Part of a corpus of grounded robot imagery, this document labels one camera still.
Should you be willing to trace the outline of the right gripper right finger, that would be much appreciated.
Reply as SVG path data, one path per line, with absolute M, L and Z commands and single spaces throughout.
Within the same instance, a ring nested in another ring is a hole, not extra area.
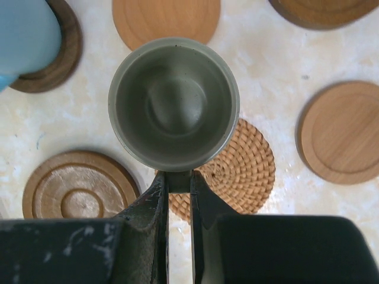
M 353 222 L 336 216 L 243 215 L 194 172 L 190 185 L 195 283 L 377 283 Z

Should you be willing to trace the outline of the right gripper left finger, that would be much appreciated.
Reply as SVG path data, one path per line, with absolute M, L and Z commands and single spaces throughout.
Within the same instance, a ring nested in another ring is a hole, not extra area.
M 168 283 L 163 173 L 110 218 L 1 221 L 2 283 Z

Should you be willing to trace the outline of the small olive green cup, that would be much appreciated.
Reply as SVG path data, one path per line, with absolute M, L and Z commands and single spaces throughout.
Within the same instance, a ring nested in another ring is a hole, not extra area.
M 192 171 L 228 144 L 240 96 L 227 63 L 195 40 L 167 37 L 131 52 L 111 81 L 108 113 L 121 145 L 187 193 Z

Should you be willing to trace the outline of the light blue mug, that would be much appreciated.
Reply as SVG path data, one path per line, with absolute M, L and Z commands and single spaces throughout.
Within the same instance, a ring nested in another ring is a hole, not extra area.
M 59 22 L 47 1 L 1 1 L 1 90 L 20 75 L 47 67 L 61 42 Z

